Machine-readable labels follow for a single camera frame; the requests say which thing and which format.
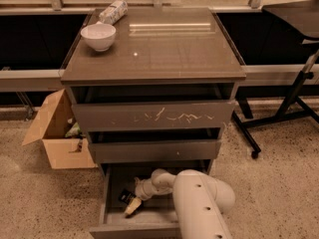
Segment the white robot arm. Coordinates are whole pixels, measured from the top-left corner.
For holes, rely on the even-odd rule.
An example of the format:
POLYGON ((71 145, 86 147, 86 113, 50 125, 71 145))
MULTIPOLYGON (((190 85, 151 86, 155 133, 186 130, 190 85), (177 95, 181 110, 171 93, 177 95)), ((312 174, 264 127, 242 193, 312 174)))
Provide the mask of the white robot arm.
POLYGON ((132 215, 143 201, 155 195, 172 194, 182 239, 232 239, 222 217, 235 203, 235 194, 225 182, 197 170, 173 175, 156 169, 150 178, 135 178, 135 196, 125 210, 132 215))

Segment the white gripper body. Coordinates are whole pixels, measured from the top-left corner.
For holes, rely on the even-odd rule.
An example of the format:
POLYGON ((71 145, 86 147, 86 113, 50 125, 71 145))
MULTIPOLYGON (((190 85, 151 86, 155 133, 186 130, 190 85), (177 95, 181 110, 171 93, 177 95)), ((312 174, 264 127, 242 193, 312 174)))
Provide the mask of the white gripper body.
POLYGON ((151 199, 156 194, 156 188, 154 187, 152 180, 140 179, 140 183, 136 185, 135 195, 142 201, 151 199))

